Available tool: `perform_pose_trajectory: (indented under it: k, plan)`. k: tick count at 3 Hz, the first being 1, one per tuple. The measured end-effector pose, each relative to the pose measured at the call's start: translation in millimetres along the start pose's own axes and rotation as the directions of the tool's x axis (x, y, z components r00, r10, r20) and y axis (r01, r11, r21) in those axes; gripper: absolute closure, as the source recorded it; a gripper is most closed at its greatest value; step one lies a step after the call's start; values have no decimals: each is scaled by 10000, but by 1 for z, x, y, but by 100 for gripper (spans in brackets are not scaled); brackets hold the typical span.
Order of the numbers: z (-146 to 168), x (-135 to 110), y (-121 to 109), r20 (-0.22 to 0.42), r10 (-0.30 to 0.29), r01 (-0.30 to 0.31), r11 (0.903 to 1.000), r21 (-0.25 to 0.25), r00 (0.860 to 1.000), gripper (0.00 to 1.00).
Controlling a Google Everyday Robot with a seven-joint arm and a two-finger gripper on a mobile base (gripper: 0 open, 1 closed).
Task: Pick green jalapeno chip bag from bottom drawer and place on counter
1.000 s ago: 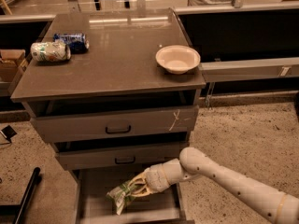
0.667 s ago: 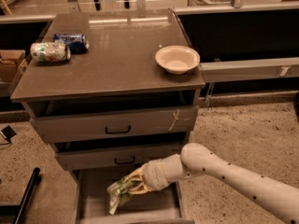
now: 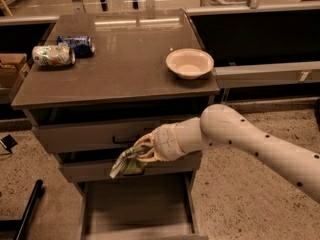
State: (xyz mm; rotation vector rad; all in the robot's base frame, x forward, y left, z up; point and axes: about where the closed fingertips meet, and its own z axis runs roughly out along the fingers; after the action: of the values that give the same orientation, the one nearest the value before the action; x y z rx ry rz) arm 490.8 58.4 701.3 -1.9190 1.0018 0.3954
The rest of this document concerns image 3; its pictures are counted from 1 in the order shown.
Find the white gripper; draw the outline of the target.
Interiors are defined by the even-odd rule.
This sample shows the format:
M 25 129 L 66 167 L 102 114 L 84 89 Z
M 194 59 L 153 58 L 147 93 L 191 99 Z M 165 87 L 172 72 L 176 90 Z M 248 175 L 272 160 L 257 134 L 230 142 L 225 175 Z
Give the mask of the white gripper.
M 198 117 L 186 121 L 163 124 L 153 133 L 140 137 L 134 146 L 155 147 L 136 158 L 145 163 L 156 161 L 174 161 L 204 146 L 203 134 Z

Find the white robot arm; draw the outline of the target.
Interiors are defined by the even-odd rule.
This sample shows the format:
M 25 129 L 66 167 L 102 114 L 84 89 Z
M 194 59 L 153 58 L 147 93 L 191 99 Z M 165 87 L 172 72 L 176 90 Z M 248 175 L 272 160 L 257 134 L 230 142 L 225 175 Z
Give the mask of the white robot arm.
M 199 117 L 163 124 L 137 143 L 151 147 L 148 161 L 174 161 L 192 152 L 229 145 L 256 157 L 320 202 L 319 155 L 258 129 L 223 104 L 207 107 Z

